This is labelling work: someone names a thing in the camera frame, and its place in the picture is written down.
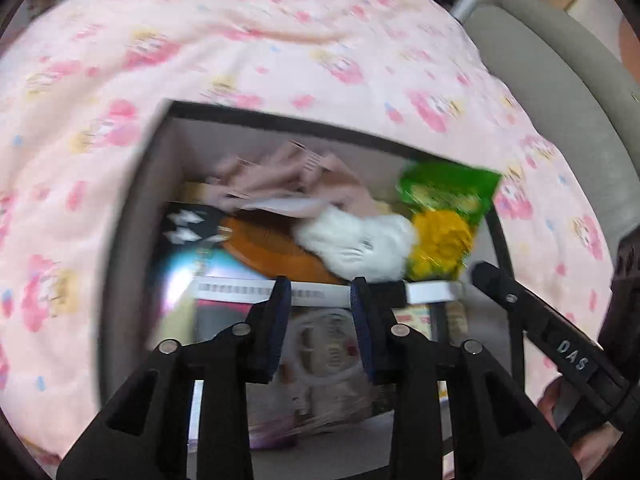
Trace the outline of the person's right hand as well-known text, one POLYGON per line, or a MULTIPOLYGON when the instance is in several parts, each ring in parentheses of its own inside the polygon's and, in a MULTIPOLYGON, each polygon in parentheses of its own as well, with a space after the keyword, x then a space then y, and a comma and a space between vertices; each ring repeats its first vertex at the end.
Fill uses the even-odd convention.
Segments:
MULTIPOLYGON (((537 408, 549 425, 556 430, 554 412, 561 399, 564 379, 555 377, 544 389, 544 393, 537 403, 537 408)), ((582 478, 588 479, 608 457, 612 449, 620 440, 622 433, 609 422, 594 426, 590 424, 579 433, 570 444, 570 452, 582 471, 582 478)))

